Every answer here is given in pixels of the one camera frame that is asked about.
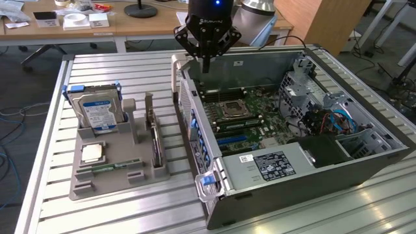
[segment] cpu socket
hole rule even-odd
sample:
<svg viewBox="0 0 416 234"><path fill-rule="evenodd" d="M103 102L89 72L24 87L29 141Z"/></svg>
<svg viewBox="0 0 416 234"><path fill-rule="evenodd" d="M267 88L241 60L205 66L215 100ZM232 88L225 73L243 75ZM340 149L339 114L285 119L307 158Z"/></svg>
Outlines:
<svg viewBox="0 0 416 234"><path fill-rule="evenodd" d="M245 103L241 100L224 101L220 103L220 106L225 118L244 117L249 115Z"/></svg>

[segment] gray carpet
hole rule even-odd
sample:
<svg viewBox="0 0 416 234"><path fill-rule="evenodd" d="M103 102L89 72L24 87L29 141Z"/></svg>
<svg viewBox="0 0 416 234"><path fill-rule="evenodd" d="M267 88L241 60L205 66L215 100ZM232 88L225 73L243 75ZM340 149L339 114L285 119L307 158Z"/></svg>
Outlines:
<svg viewBox="0 0 416 234"><path fill-rule="evenodd" d="M357 26L357 31L364 32L368 27L375 15L363 18L360 25ZM387 25L387 20L384 20L376 32L372 34L375 38ZM388 39L383 49L385 53L375 54L372 60L375 62L384 62L392 64L393 69L400 71L399 66L395 64L399 62L400 58L404 56L405 52L409 50L411 46L416 42L416 35L412 32L405 31L401 28L396 28L391 38ZM89 48L88 43L77 45L63 45L63 49L69 54L103 54L115 53L116 47L111 42L97 43L99 48L95 50ZM141 51L148 48L151 41L141 41L139 43L132 43L129 52ZM17 47L9 47L8 52L0 56L0 109L5 107L24 107L39 102L47 102L52 97L52 89L56 82L56 76L60 67L61 55L56 50L49 50L45 54L36 59L31 66L33 67L32 73L25 73L21 70L20 62L29 54L33 52L39 46L29 46L29 51L23 53L19 51ZM157 40L152 43L148 48L149 51L157 50L175 50L180 49L180 45L173 40ZM340 54L337 59L345 65L351 71L357 71L367 66L369 62L353 57L349 53ZM412 70L409 78L415 78L416 68ZM371 85L381 87L383 84L389 82L389 78L385 75L377 73L377 68L367 70L360 73ZM40 107L33 109L33 112L41 112L47 107ZM9 120L20 120L21 116L13 116L8 118ZM25 131L16 141L5 145L8 155L13 158L17 171L20 173L21 188L23 191L19 197L13 200L13 203L20 203L23 201L27 183L29 179L32 164L36 156L39 140L41 136L41 131L44 127L45 115L37 117L25 118ZM15 127L15 124L5 123L0 121L0 137ZM0 175L4 173L4 167L0 169ZM4 181L0 182L0 204L4 203L8 198L15 194L16 191L16 179L13 177L12 171L8 173ZM20 207L7 207L0 210L0 233L11 234L13 233Z"/></svg>

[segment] motherboard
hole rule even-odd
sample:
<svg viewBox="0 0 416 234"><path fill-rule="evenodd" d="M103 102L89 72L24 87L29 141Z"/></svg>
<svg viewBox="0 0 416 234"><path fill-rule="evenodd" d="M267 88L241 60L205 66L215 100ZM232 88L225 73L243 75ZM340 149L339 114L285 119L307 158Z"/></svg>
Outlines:
<svg viewBox="0 0 416 234"><path fill-rule="evenodd" d="M279 112L273 86L240 88L201 96L223 156L287 144L293 133Z"/></svg>

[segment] wooden cabinet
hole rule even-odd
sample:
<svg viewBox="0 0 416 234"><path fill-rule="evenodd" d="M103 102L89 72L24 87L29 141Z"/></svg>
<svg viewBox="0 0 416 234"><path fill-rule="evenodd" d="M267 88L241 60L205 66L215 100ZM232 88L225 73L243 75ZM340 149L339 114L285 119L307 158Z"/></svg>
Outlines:
<svg viewBox="0 0 416 234"><path fill-rule="evenodd" d="M285 20L293 24L289 35L299 36L305 44L320 44L336 56L369 2L371 0L275 0L275 6ZM288 38L285 44L300 44L300 41Z"/></svg>

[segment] black lamp base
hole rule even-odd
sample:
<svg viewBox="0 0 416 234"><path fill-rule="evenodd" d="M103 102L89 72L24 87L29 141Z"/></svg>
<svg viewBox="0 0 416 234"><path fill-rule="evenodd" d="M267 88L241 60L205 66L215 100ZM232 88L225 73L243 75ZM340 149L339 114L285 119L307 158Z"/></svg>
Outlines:
<svg viewBox="0 0 416 234"><path fill-rule="evenodd" d="M135 18L149 18L157 14L157 9L151 5L141 5L141 9L139 9L139 4L128 5L124 8L124 13Z"/></svg>

